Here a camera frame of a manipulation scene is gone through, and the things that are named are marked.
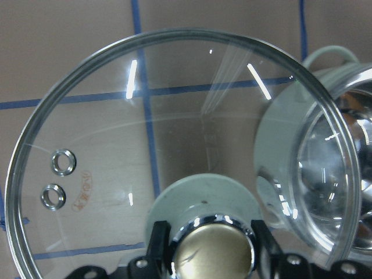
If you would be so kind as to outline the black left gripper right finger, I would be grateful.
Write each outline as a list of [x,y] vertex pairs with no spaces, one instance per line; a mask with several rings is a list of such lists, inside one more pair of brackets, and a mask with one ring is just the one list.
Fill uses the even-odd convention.
[[256,238],[257,256],[260,262],[273,262],[281,256],[281,248],[263,220],[252,220]]

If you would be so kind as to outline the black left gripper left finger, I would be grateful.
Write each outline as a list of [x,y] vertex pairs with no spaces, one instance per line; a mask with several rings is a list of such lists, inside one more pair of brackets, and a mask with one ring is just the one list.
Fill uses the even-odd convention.
[[163,262],[169,245],[171,225],[167,221],[156,221],[153,224],[146,256],[152,260]]

